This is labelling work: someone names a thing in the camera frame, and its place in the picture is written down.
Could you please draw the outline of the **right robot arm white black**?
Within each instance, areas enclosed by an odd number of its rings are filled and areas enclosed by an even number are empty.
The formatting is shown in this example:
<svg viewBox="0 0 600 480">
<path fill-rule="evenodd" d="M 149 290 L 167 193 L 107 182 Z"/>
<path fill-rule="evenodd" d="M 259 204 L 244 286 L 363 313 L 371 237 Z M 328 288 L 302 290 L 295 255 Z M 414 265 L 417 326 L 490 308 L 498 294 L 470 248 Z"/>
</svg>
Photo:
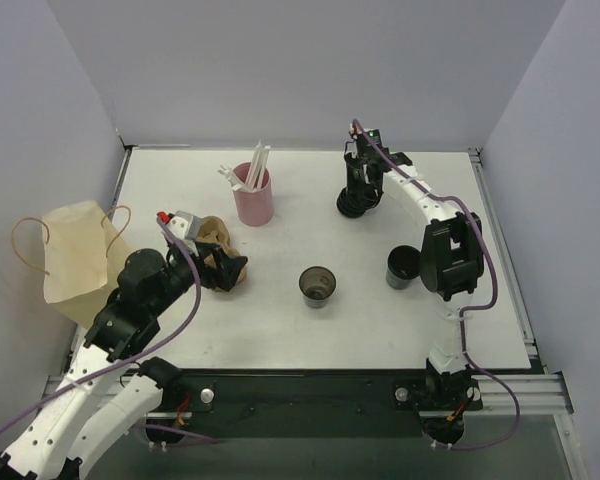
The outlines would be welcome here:
<svg viewBox="0 0 600 480">
<path fill-rule="evenodd" d="M 438 196 L 402 152 L 391 153 L 380 132 L 351 135 L 344 149 L 346 186 L 336 206 L 347 218 L 359 218 L 387 194 L 423 231 L 416 276 L 436 299 L 438 321 L 427 362 L 438 373 L 423 384 L 426 401 L 444 408 L 457 399 L 459 385 L 449 374 L 464 370 L 460 311 L 467 307 L 484 273 L 476 230 L 480 218 Z"/>
</svg>

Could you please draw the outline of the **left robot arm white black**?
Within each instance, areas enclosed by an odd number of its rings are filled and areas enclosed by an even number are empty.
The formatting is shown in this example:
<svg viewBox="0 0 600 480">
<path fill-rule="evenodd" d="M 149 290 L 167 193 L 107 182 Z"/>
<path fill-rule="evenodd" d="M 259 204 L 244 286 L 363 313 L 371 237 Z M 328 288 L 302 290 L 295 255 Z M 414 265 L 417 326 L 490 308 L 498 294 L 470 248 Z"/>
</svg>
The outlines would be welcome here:
<svg viewBox="0 0 600 480">
<path fill-rule="evenodd" d="M 146 413 L 175 409 L 182 372 L 152 357 L 111 400 L 102 399 L 152 340 L 159 317 L 190 288 L 231 290 L 247 265 L 221 246 L 201 244 L 196 255 L 170 244 L 133 252 L 118 286 L 95 316 L 69 371 L 20 437 L 0 452 L 0 479 L 83 479 L 100 457 Z"/>
</svg>

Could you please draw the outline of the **dark translucent coffee cup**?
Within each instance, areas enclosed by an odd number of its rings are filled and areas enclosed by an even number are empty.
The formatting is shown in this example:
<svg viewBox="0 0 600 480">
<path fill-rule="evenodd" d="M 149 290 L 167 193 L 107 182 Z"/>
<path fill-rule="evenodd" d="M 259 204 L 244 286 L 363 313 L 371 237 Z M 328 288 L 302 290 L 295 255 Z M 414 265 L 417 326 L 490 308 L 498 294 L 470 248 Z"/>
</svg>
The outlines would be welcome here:
<svg viewBox="0 0 600 480">
<path fill-rule="evenodd" d="M 336 277 L 324 266 L 311 266 L 299 277 L 299 289 L 309 308 L 323 308 L 336 290 Z"/>
</svg>

